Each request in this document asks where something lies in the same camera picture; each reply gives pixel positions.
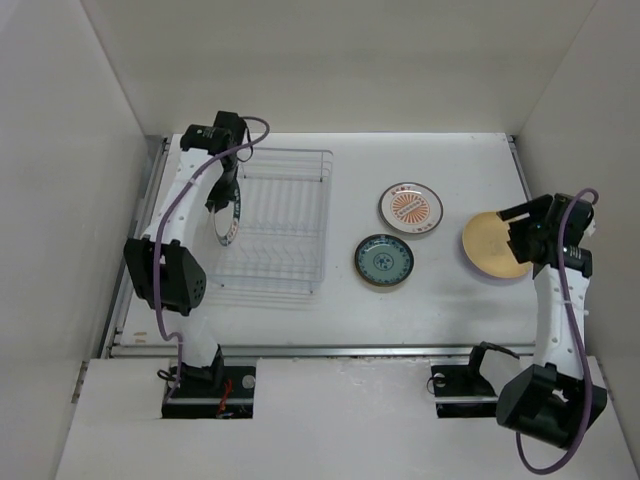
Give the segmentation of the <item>beige orange plate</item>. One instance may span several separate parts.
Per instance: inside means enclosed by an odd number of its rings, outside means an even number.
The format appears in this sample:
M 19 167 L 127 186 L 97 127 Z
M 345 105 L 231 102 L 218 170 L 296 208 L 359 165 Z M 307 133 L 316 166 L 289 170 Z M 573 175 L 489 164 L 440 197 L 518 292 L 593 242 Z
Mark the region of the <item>beige orange plate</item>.
M 461 235 L 463 251 L 471 264 L 489 277 L 513 280 L 528 274 L 530 262 L 519 263 L 508 241 L 508 224 L 495 211 L 474 215 Z

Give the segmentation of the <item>purple rimmed patterned plate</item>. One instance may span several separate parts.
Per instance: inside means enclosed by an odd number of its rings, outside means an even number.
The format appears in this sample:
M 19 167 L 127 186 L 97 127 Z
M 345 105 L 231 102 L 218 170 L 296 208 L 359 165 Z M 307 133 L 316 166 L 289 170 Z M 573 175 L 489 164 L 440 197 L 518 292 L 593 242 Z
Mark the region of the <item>purple rimmed patterned plate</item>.
M 407 235 L 427 234 L 444 217 L 444 206 L 436 192 L 415 182 L 389 186 L 381 194 L 377 209 L 385 225 Z

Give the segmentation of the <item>dark green rimmed plate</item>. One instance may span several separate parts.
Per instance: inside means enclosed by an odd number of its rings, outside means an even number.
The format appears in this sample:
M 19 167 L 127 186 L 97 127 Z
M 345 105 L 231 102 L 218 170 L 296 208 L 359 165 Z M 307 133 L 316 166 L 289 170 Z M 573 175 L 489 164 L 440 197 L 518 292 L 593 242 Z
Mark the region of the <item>dark green rimmed plate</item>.
M 364 238 L 354 252 L 358 275 L 376 287 L 395 287 L 404 282 L 415 265 L 409 245 L 400 238 L 374 234 Z

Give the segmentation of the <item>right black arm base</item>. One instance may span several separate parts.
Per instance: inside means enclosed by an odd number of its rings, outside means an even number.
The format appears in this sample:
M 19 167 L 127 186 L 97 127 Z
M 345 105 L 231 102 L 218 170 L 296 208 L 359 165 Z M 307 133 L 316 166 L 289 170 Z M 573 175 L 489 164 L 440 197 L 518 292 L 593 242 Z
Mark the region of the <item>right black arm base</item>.
M 439 419 L 494 418 L 497 394 L 467 365 L 433 365 L 427 386 L 435 397 Z

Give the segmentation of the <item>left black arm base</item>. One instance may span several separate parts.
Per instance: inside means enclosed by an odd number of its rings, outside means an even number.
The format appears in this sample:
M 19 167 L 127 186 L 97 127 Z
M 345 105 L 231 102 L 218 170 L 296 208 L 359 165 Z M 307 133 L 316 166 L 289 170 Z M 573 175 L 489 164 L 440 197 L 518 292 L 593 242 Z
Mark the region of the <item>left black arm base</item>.
M 181 366 L 179 385 L 173 389 L 177 367 L 160 369 L 165 382 L 163 419 L 251 419 L 257 381 L 255 364 L 225 363 L 220 352 L 208 368 Z

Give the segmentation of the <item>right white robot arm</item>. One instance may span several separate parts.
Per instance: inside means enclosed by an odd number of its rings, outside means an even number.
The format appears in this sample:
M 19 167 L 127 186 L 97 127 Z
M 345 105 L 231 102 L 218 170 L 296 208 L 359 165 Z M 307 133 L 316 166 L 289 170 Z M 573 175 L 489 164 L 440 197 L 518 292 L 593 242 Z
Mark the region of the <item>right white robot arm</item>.
M 594 205 L 580 196 L 543 195 L 497 215 L 508 225 L 515 259 L 533 266 L 535 351 L 531 365 L 519 369 L 514 352 L 482 342 L 463 381 L 474 393 L 497 395 L 499 425 L 571 450 L 607 404 L 605 390 L 592 381 L 584 341 L 593 258 L 580 242 L 594 224 Z

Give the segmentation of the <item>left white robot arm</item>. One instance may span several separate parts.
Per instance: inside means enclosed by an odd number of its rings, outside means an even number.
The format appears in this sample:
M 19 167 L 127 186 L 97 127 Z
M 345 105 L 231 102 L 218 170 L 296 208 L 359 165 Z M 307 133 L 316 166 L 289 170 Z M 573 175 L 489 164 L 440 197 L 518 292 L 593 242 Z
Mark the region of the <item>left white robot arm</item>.
M 220 111 L 209 126 L 190 125 L 180 138 L 176 171 L 159 211 L 140 237 L 129 238 L 124 245 L 136 296 L 155 312 L 161 338 L 177 346 L 175 370 L 159 373 L 168 387 L 167 398 L 187 378 L 201 396 L 213 396 L 223 387 L 219 348 L 214 348 L 207 361 L 189 364 L 184 359 L 184 329 L 168 330 L 164 313 L 187 317 L 204 299 L 207 274 L 193 252 L 201 217 L 231 206 L 231 226 L 219 243 L 227 246 L 237 234 L 241 209 L 238 153 L 251 151 L 264 139 L 251 137 L 249 120 Z

